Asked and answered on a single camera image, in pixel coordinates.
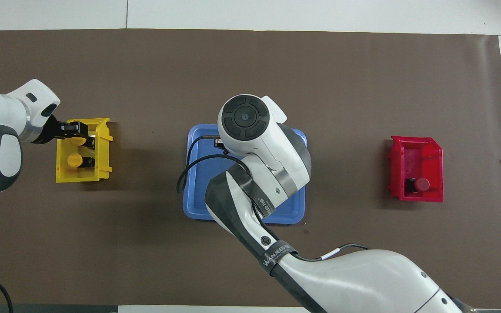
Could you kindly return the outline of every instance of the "black strap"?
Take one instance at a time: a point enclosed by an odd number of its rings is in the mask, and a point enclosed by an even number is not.
[[[260,188],[254,180],[252,180],[249,174],[247,174],[242,167],[231,167],[228,169],[228,172],[231,177],[233,177],[235,182],[241,187],[243,192],[245,192],[245,194],[255,204],[264,218],[267,218],[270,214],[274,213],[276,207],[270,201],[270,198],[266,196],[262,188]]]
[[[276,264],[284,257],[287,253],[297,252],[292,246],[283,240],[277,240],[270,248],[264,252],[264,256],[260,260],[260,266],[268,273],[272,275],[272,269]]]

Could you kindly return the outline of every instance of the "yellow round knob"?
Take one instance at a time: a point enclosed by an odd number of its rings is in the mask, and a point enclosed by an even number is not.
[[[86,138],[83,138],[83,137],[72,137],[70,139],[71,139],[71,143],[73,145],[77,145],[79,147],[86,143]]]
[[[67,157],[67,164],[71,167],[77,168],[82,164],[82,155],[78,153],[70,154]]]

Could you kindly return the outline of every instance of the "yellow plastic container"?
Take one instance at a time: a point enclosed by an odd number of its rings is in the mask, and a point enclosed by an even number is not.
[[[57,139],[57,160],[55,167],[56,183],[73,182],[97,182],[101,179],[109,178],[109,173],[113,169],[109,166],[110,160],[110,130],[107,128],[107,122],[110,119],[103,117],[100,119],[74,119],[68,120],[68,123],[78,121],[88,125],[88,135],[95,137],[95,148],[79,146],[78,138]],[[79,154],[82,157],[94,158],[93,168],[78,168],[70,166],[67,159],[70,155]]]

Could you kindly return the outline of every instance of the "brown paper sheet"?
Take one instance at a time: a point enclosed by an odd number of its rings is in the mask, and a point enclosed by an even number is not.
[[[16,303],[298,305],[175,193],[189,129],[254,93],[282,107],[312,155],[304,220],[274,226],[281,238],[305,257],[348,242],[396,251],[447,293],[501,307],[496,36],[0,31],[0,93],[32,78],[61,98],[58,119],[111,118],[114,172],[56,184],[55,142],[24,147],[0,194],[0,282]],[[443,147],[443,203],[390,196],[391,135]]]

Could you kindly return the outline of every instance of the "blue tray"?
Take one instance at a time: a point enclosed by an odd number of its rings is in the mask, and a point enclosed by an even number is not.
[[[298,129],[293,130],[307,145],[307,138]],[[187,152],[194,139],[203,135],[219,135],[217,125],[214,123],[200,123],[189,131],[187,140]],[[193,147],[190,161],[211,154],[221,154],[222,150],[214,147],[213,139],[201,139]],[[224,172],[235,162],[228,159],[213,158],[207,159],[193,166],[187,174],[187,186],[183,193],[183,211],[189,218],[195,220],[213,220],[204,204],[204,195],[208,182],[221,172]],[[301,188],[296,194],[287,199],[276,208],[272,215],[264,219],[265,223],[272,224],[297,224],[304,216],[304,190]]]

